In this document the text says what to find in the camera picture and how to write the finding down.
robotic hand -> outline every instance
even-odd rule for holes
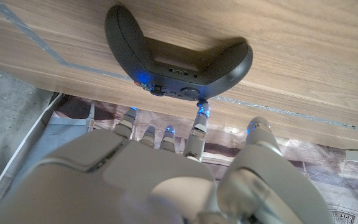
[[[0,223],[332,223],[319,192],[280,153],[268,122],[254,118],[245,148],[218,186],[200,163],[206,101],[183,155],[172,126],[129,140],[131,108],[114,128],[92,131],[35,165],[0,204]]]

usb port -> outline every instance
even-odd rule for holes
[[[179,73],[181,75],[187,75],[186,71],[178,70],[178,69],[175,69],[175,68],[169,68],[169,71],[173,72],[173,73]]]

dark gray game controller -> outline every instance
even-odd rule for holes
[[[252,49],[245,42],[230,46],[200,72],[154,61],[134,16],[120,5],[108,11],[104,28],[120,66],[137,85],[157,96],[207,100],[239,83],[252,64]]]

floor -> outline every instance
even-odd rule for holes
[[[0,174],[52,94],[0,70]]]

wood grain surface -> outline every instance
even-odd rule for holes
[[[358,1],[121,1],[157,58],[199,67],[238,37],[254,50],[245,79],[222,96],[358,127]],[[67,62],[125,75],[104,36],[112,1],[4,0]],[[186,57],[177,57],[175,51]],[[60,65],[0,14],[0,68],[39,87],[193,118],[195,103]],[[211,100],[211,122],[265,116],[277,136],[358,149],[358,130]]]

